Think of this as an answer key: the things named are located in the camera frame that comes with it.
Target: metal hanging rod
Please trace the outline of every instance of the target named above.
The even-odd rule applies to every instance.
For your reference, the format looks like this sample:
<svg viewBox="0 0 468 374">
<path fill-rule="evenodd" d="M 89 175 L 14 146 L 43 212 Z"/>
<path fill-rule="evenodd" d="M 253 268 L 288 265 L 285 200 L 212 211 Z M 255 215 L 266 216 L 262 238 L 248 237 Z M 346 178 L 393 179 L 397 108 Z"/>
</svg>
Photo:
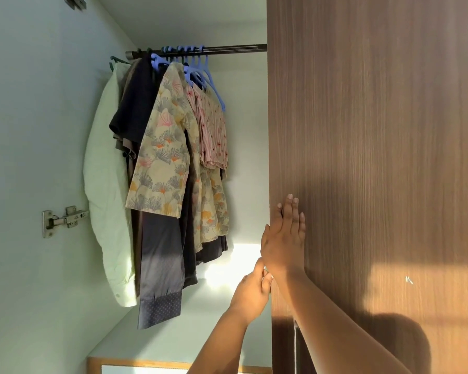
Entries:
<svg viewBox="0 0 468 374">
<path fill-rule="evenodd" d="M 187 54 L 192 56 L 194 53 L 195 56 L 205 56 L 205 55 L 225 55 L 225 54 L 248 54 L 251 52 L 267 52 L 267 44 L 245 44 L 245 45 L 238 45 L 238 46 L 218 46 L 218 47 L 204 47 L 203 50 L 199 50 L 196 48 L 194 51 L 189 51 Z M 167 57 L 167 58 L 176 58 L 186 56 L 186 53 L 181 50 L 178 52 L 177 50 L 172 52 L 163 52 L 161 50 L 152 50 L 147 49 L 147 51 L 127 51 L 125 53 L 128 60 L 134 60 L 137 58 L 142 58 L 144 54 L 152 53 L 158 54 L 159 56 Z"/>
</svg>

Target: white wall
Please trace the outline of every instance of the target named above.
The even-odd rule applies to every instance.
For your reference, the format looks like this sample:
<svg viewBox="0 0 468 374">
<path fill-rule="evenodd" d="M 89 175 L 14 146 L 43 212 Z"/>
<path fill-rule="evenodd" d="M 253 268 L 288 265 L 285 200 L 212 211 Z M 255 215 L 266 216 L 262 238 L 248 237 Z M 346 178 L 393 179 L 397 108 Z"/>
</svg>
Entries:
<svg viewBox="0 0 468 374">
<path fill-rule="evenodd" d="M 0 374 L 71 374 L 126 314 L 88 221 L 41 237 L 41 212 L 87 207 L 82 162 L 109 57 L 134 45 L 96 0 L 0 0 Z"/>
<path fill-rule="evenodd" d="M 192 28 L 175 24 L 140 47 L 267 42 L 266 23 Z M 137 308 L 125 316 L 91 352 L 94 357 L 192 362 L 228 308 L 237 283 L 252 270 L 269 219 L 268 96 L 265 53 L 211 56 L 215 85 L 226 104 L 229 170 L 225 181 L 231 232 L 230 251 L 200 265 L 200 283 L 184 290 L 181 316 L 138 331 Z M 271 366 L 270 304 L 244 339 L 241 363 Z"/>
</svg>

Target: finger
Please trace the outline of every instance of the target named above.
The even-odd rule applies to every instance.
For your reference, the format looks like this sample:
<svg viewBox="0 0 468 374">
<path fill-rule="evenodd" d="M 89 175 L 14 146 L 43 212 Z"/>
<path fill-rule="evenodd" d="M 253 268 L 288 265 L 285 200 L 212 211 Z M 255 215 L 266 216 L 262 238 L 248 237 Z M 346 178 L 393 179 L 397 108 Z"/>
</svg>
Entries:
<svg viewBox="0 0 468 374">
<path fill-rule="evenodd" d="M 293 223 L 293 195 L 288 194 L 284 206 L 282 207 L 282 228 L 281 230 L 290 231 Z"/>
<path fill-rule="evenodd" d="M 298 236 L 300 237 L 300 241 L 303 243 L 305 241 L 305 233 L 306 233 L 306 226 L 305 226 L 305 214 L 300 213 L 300 226 L 298 228 Z"/>
<path fill-rule="evenodd" d="M 270 232 L 270 226 L 268 224 L 265 225 L 265 230 L 262 234 L 262 247 L 267 243 L 268 233 Z"/>
<path fill-rule="evenodd" d="M 267 275 L 265 277 L 263 277 L 263 280 L 262 280 L 262 293 L 263 294 L 269 294 L 270 293 L 270 287 L 272 285 L 272 280 L 274 278 L 272 277 L 272 275 L 270 273 L 267 273 Z"/>
<path fill-rule="evenodd" d="M 298 198 L 293 198 L 293 204 L 291 207 L 291 215 L 293 219 L 291 223 L 291 234 L 296 236 L 300 226 L 300 216 L 298 215 Z"/>
<path fill-rule="evenodd" d="M 282 204 L 278 203 L 272 209 L 272 213 L 270 214 L 270 229 L 275 232 L 281 231 L 282 226 Z"/>
<path fill-rule="evenodd" d="M 256 260 L 255 268 L 253 269 L 253 274 L 262 280 L 263 271 L 265 270 L 265 264 L 263 263 L 262 257 Z"/>
</svg>

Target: wooden wardrobe door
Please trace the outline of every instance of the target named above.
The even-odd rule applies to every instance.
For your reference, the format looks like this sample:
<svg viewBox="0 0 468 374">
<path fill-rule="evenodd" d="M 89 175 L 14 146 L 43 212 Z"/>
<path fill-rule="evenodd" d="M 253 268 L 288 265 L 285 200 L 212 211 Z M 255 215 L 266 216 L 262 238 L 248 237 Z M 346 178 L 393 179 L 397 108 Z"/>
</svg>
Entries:
<svg viewBox="0 0 468 374">
<path fill-rule="evenodd" d="M 268 68 L 308 276 L 413 373 L 468 374 L 468 0 L 268 0 Z M 292 373 L 277 286 L 272 315 Z"/>
</svg>

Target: metal hinge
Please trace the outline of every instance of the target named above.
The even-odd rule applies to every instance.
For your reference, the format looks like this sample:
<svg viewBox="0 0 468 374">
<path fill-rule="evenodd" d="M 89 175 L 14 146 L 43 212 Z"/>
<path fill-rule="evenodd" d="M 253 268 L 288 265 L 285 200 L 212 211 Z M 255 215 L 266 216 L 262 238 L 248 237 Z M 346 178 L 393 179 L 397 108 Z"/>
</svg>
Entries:
<svg viewBox="0 0 468 374">
<path fill-rule="evenodd" d="M 64 1 L 73 10 L 75 10 L 75 8 L 79 10 L 85 10 L 87 8 L 87 3 L 84 0 L 64 0 Z"/>
<path fill-rule="evenodd" d="M 76 227 L 78 221 L 88 217 L 88 211 L 77 210 L 76 206 L 66 207 L 66 215 L 59 218 L 52 213 L 52 210 L 46 210 L 43 216 L 43 238 L 48 239 L 54 234 L 54 227 L 65 225 L 68 228 Z"/>
</svg>

